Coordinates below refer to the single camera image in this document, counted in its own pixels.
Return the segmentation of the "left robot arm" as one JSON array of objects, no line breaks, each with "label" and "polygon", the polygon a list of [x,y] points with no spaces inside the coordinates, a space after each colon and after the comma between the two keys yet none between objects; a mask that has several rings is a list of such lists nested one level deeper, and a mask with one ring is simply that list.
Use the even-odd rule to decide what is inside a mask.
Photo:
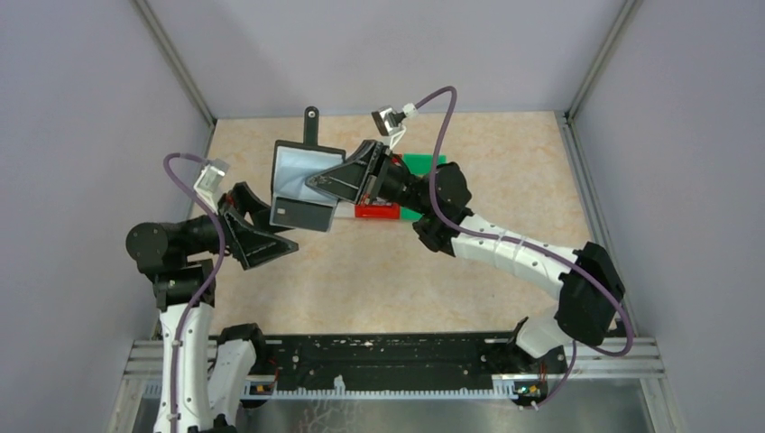
[{"label": "left robot arm", "polygon": [[134,226],[125,249],[152,283],[160,313],[161,406],[155,432],[235,432],[246,376],[268,365],[265,336],[255,323],[210,335],[216,275],[222,261],[254,269],[295,253],[297,243],[269,222],[271,207],[245,182],[217,202],[213,216]]}]

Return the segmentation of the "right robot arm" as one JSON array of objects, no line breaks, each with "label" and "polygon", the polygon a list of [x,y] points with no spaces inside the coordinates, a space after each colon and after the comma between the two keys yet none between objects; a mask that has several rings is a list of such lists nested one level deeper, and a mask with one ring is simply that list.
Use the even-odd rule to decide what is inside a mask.
[{"label": "right robot arm", "polygon": [[513,345],[539,359],[569,341],[600,349],[625,289],[606,249],[555,246],[514,233],[477,215],[455,162],[413,173],[381,142],[365,141],[344,162],[307,177],[307,187],[355,205],[380,198],[420,215],[412,227],[434,253],[492,265],[543,289],[556,306],[516,327]]}]

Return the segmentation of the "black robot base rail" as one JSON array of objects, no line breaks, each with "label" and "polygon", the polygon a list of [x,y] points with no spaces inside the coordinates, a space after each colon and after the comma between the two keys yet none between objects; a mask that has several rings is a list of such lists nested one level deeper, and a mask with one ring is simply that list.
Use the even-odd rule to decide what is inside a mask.
[{"label": "black robot base rail", "polygon": [[232,373],[244,401],[497,394],[526,404],[544,400],[550,375],[567,369],[562,347],[533,359],[512,332],[266,336],[234,327],[214,342],[209,378]]}]

